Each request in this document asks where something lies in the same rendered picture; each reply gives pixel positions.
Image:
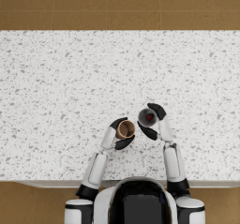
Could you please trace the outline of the brown paper cup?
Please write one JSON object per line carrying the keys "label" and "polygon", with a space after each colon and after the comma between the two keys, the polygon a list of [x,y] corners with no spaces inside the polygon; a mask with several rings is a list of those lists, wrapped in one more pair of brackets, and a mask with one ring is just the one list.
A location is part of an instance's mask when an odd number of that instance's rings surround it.
{"label": "brown paper cup", "polygon": [[122,121],[116,130],[115,137],[117,139],[123,140],[131,138],[135,133],[135,126],[131,121],[124,120]]}

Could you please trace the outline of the grey cup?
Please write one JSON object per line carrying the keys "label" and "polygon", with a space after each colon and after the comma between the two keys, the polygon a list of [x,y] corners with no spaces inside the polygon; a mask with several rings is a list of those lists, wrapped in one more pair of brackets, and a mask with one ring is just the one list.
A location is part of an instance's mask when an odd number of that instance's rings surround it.
{"label": "grey cup", "polygon": [[139,112],[138,120],[142,126],[151,127],[158,121],[158,117],[152,109],[147,108]]}

